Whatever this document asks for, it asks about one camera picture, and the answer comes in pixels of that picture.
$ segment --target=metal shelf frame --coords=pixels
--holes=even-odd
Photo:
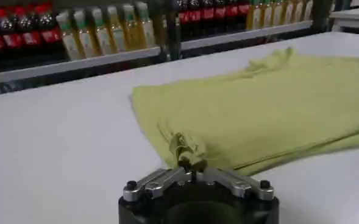
[[[9,82],[18,79],[28,79],[42,75],[55,74],[77,69],[90,68],[100,65],[108,65],[122,61],[129,61],[141,58],[158,56],[160,47],[152,47],[137,51],[128,51],[118,54],[104,55],[95,58],[86,58],[76,61],[67,61],[51,65],[37,66],[33,68],[17,69],[12,71],[0,72],[0,82]]]
[[[259,30],[250,30],[244,31],[240,33],[231,33],[227,35],[219,35],[215,37],[207,37],[197,40],[190,40],[181,43],[181,49],[183,51],[200,48],[200,47],[207,47],[213,46],[217,44],[224,44],[229,42],[241,41],[241,40],[248,40],[256,37],[264,37],[268,35],[274,35],[279,33],[285,32],[292,32],[296,30],[302,30],[310,28],[312,25],[312,21],[302,21],[299,23],[287,24],[282,26],[275,26],[275,27],[268,27]]]

